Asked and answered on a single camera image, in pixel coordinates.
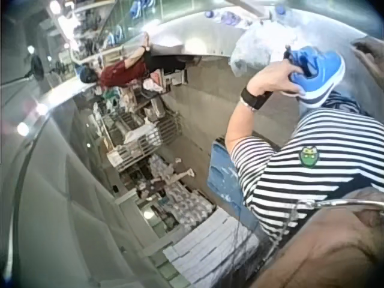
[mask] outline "wire basket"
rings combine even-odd
[[[143,124],[144,120],[141,117],[133,113],[125,113],[120,109],[103,117],[104,131],[113,147],[107,156],[118,172],[123,172],[141,159],[151,155],[162,145],[168,145],[181,132],[178,113],[167,110],[166,115],[152,125],[152,128],[145,134],[133,141],[124,143],[125,137],[121,130],[137,131]]]

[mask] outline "metal rack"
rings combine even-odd
[[[166,110],[166,115],[157,120],[154,127],[145,135],[132,142],[124,143],[121,125],[125,131],[133,131],[145,123],[143,118],[143,115],[126,113],[120,108],[103,116],[101,130],[112,147],[108,154],[116,155],[118,153],[122,159],[115,166],[118,172],[123,172],[141,159],[151,155],[162,145],[169,144],[181,133],[178,113]]]

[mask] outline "plastic bag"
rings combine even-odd
[[[285,46],[296,40],[293,28],[272,21],[256,22],[237,41],[229,65],[236,77],[246,74],[248,68],[261,70],[272,61],[282,60]]]

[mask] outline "hand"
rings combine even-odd
[[[149,47],[149,35],[147,32],[144,32],[144,43],[143,46]]]
[[[292,65],[287,59],[271,63],[253,76],[248,82],[247,90],[254,96],[262,95],[267,91],[300,93],[300,88],[289,80],[289,75],[293,72],[303,74],[300,67]]]
[[[366,36],[352,42],[356,57],[371,73],[377,84],[384,89],[384,42]]]

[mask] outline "black pants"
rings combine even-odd
[[[150,73],[157,69],[164,69],[164,74],[185,69],[185,63],[177,60],[176,56],[152,56],[150,52],[145,52],[144,62]]]

